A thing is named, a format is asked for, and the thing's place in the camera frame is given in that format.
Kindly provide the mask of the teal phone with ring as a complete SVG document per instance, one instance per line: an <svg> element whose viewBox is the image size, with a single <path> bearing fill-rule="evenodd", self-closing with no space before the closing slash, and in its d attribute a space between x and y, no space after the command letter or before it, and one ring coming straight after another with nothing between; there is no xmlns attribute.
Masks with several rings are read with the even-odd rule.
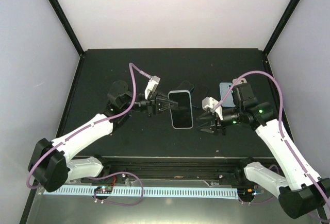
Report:
<svg viewBox="0 0 330 224"><path fill-rule="evenodd" d="M168 98L177 103L177 107L170 110L172 127L174 129L192 129L193 114L191 93L188 90L173 90Z"/></svg>

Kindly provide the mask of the dark blue phone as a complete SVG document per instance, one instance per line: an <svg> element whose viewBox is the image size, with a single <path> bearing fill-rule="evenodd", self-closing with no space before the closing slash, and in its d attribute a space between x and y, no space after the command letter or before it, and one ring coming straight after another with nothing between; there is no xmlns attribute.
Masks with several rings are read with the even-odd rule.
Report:
<svg viewBox="0 0 330 224"><path fill-rule="evenodd" d="M197 84L192 92L192 106L201 108L203 99L207 96L208 87L202 84Z"/></svg>

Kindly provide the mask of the teal phone from blue case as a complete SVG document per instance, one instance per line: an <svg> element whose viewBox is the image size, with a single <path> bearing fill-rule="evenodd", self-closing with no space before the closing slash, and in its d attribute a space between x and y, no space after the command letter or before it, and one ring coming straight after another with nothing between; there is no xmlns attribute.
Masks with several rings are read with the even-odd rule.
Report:
<svg viewBox="0 0 330 224"><path fill-rule="evenodd" d="M194 85L189 81L184 80L179 84L176 90L187 90L189 92L192 92L194 90Z"/></svg>

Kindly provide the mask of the beige phone case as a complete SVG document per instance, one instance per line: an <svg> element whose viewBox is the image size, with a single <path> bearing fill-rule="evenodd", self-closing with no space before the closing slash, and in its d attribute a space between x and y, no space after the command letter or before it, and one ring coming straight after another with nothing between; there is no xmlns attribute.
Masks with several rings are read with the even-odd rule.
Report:
<svg viewBox="0 0 330 224"><path fill-rule="evenodd" d="M247 80L245 78L233 79L232 83L233 83L233 85L240 85L240 84L247 83Z"/></svg>

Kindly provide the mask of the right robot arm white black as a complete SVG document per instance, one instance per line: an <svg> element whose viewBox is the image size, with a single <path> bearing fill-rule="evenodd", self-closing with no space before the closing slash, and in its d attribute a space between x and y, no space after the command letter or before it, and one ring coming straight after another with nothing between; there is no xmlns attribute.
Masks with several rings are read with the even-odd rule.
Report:
<svg viewBox="0 0 330 224"><path fill-rule="evenodd" d="M235 106L223 109L212 97L205 97L205 113L199 119L209 121L199 130L210 134L226 133L231 125L247 125L263 140L279 164L283 174L277 174L253 159L246 159L234 172L240 184L255 182L274 197L285 213L296 219L329 201L329 178L322 178L304 159L287 135L283 123L268 102L260 103L248 83L234 84L230 92Z"/></svg>

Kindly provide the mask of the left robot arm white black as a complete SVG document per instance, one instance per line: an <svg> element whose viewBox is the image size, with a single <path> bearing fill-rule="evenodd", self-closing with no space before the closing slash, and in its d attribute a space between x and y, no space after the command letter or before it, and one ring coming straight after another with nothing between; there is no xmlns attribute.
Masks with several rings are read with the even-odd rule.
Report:
<svg viewBox="0 0 330 224"><path fill-rule="evenodd" d="M28 172L47 192L79 178L106 182L111 175L100 157L76 159L75 156L98 139L112 134L129 119L129 111L157 115L174 109L178 103L156 89L158 78L152 78L142 94L135 94L125 81L114 82L108 92L105 111L72 132L51 141L39 140L33 150Z"/></svg>

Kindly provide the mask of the right circuit board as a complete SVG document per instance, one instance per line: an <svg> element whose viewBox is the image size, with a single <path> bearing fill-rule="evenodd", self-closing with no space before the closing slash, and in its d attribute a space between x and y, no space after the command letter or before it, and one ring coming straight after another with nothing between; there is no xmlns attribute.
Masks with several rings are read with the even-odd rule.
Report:
<svg viewBox="0 0 330 224"><path fill-rule="evenodd" d="M256 195L260 195L263 194L264 190L261 188L246 188L242 190L242 194L245 196L256 196Z"/></svg>

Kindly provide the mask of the circuit board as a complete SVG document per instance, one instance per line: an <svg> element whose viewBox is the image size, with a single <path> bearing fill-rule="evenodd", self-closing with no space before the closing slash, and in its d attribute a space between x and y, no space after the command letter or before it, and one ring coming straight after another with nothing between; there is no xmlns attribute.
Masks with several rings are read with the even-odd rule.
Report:
<svg viewBox="0 0 330 224"><path fill-rule="evenodd" d="M94 189L95 194L111 194L113 190L112 186L98 186Z"/></svg>
<svg viewBox="0 0 330 224"><path fill-rule="evenodd" d="M245 196L256 196L256 195L260 195L263 194L264 190L261 188L246 188L242 190L242 194Z"/></svg>

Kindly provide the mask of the left circuit board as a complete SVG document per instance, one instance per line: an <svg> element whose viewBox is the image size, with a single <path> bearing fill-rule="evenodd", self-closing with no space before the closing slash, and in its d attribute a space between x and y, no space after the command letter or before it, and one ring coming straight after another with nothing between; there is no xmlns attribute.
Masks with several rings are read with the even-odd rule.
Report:
<svg viewBox="0 0 330 224"><path fill-rule="evenodd" d="M111 194L113 190L112 186L98 186L94 189L95 194Z"/></svg>

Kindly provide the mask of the black aluminium front rail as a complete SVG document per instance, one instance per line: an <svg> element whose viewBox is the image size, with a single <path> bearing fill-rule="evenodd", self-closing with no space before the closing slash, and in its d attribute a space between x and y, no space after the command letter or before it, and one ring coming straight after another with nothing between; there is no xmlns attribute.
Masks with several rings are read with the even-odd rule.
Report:
<svg viewBox="0 0 330 224"><path fill-rule="evenodd" d="M215 180L220 184L248 185L243 167L259 162L264 167L276 165L274 158L161 158L161 157L103 157L104 169L98 177L118 172L129 172L141 180Z"/></svg>

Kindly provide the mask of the left black frame post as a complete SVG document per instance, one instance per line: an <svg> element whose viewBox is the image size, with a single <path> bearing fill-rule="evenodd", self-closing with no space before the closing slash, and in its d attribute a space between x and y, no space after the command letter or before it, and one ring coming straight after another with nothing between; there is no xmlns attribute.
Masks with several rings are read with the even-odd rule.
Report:
<svg viewBox="0 0 330 224"><path fill-rule="evenodd" d="M59 19L60 23L62 24L65 32L67 33L71 43L73 44L75 50L77 51L78 55L81 57L85 54L83 47L81 46L78 37L76 36L61 4L58 0L48 0L52 9L54 10L57 18Z"/></svg>

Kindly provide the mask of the black frame post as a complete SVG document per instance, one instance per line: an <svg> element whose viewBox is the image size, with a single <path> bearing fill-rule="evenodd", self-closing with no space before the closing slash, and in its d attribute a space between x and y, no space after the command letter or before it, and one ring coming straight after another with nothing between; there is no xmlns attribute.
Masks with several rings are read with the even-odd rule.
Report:
<svg viewBox="0 0 330 224"><path fill-rule="evenodd" d="M52 9L54 10L57 18L59 19L60 23L62 24L65 32L67 33L71 43L73 44L75 50L77 51L78 55L81 57L85 54L83 47L81 46L78 37L76 36L61 4L58 0L48 0Z"/></svg>
<svg viewBox="0 0 330 224"><path fill-rule="evenodd" d="M283 32L285 26L287 25L288 21L290 20L292 14L294 13L296 7L298 6L301 0L290 0L288 5L286 6L282 16L280 17L275 29L273 30L266 46L263 49L263 54L268 56L274 47L276 41L278 40L279 36Z"/></svg>

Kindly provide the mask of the right black frame post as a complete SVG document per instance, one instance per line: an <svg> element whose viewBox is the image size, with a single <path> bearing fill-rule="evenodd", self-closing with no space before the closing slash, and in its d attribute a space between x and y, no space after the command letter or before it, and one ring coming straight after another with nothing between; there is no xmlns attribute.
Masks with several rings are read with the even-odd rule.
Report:
<svg viewBox="0 0 330 224"><path fill-rule="evenodd" d="M263 54L268 56L274 47L276 41L278 40L279 36L283 32L285 26L287 25L288 21L290 20L292 14L294 13L296 7L298 6L301 0L290 0L288 5L286 6L282 16L280 17L275 29L273 30L266 46L263 49Z"/></svg>

